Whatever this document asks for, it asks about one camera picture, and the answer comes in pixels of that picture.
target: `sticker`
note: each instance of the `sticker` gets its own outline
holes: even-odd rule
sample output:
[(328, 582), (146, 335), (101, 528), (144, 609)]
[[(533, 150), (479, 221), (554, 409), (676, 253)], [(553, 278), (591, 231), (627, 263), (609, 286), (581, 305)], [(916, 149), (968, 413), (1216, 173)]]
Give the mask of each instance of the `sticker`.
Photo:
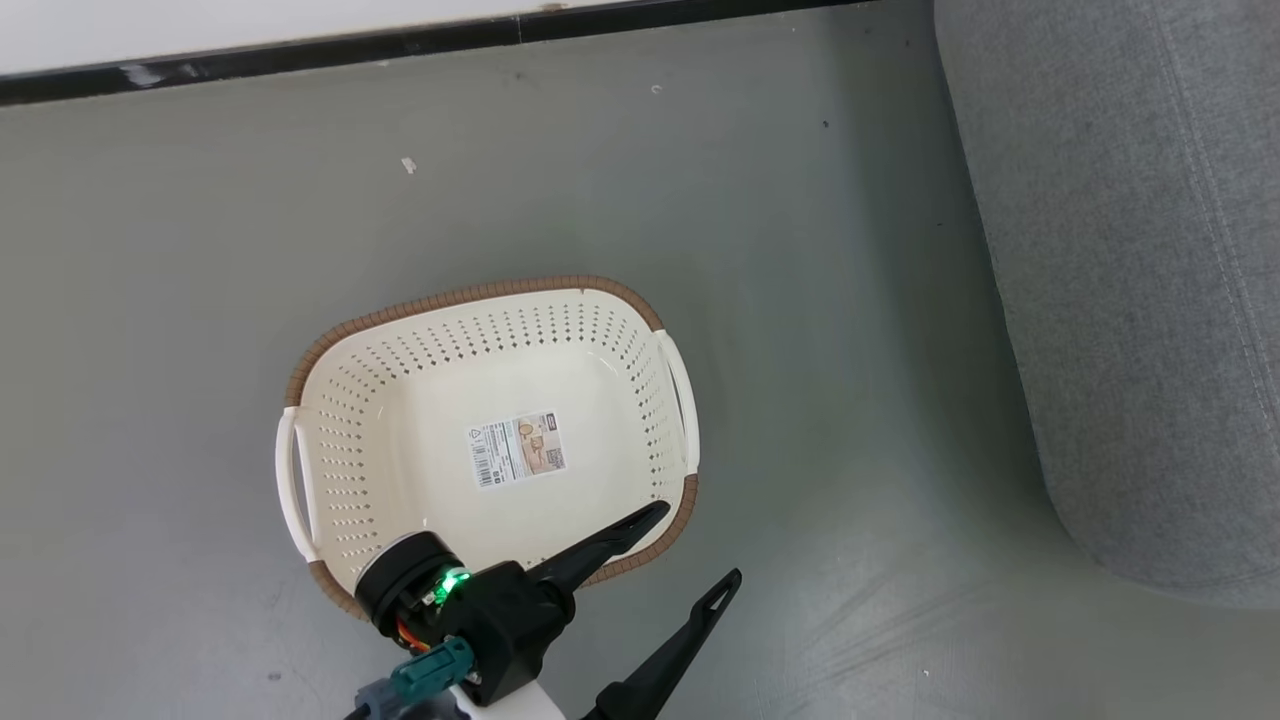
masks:
[(556, 413), (522, 415), (467, 430), (476, 484), (495, 488), (568, 465)]

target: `gray fabric cushion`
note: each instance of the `gray fabric cushion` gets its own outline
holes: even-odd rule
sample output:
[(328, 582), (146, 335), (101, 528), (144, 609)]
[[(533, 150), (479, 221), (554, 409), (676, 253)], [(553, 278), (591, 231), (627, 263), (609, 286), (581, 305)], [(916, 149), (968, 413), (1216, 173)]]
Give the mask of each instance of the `gray fabric cushion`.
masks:
[(1046, 482), (1103, 566), (1280, 607), (1275, 0), (937, 0)]

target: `basket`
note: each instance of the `basket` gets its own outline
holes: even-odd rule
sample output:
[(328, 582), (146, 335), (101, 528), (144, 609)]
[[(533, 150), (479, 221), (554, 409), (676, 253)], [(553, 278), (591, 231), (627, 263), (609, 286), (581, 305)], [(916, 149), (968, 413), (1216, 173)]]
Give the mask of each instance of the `basket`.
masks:
[(438, 533), (472, 569), (527, 568), (669, 502), (599, 582), (664, 552), (694, 510), (689, 374), (653, 309), (604, 278), (471, 287), (343, 323), (306, 352), (285, 405), (285, 524), (324, 592), (358, 618), (361, 570), (412, 532)]

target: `barcode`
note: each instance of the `barcode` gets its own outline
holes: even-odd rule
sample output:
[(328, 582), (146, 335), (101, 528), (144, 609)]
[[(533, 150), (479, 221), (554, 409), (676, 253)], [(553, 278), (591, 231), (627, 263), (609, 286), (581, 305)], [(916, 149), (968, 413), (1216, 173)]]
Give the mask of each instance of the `barcode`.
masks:
[(471, 461), (476, 466), (476, 478), (480, 480), (480, 487), (486, 488), (493, 484), (493, 468), (489, 465), (489, 451), (485, 450), (483, 445), (475, 445), (471, 447)]

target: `cable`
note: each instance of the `cable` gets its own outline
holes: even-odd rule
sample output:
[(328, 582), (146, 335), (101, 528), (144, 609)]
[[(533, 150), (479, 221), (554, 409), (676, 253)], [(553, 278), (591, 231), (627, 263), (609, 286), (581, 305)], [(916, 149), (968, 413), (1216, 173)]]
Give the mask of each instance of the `cable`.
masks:
[(404, 642), (413, 646), (413, 650), (419, 652), (431, 652), (431, 646), (415, 638), (413, 633), (408, 632), (408, 628), (404, 625), (404, 621), (401, 620), (399, 618), (396, 619), (396, 629), (399, 630), (399, 635), (401, 638), (404, 639)]
[(343, 717), (342, 720), (365, 720), (365, 717), (369, 717), (370, 712), (372, 711), (369, 708), (367, 705), (361, 705), (360, 707), (353, 710), (351, 715)]

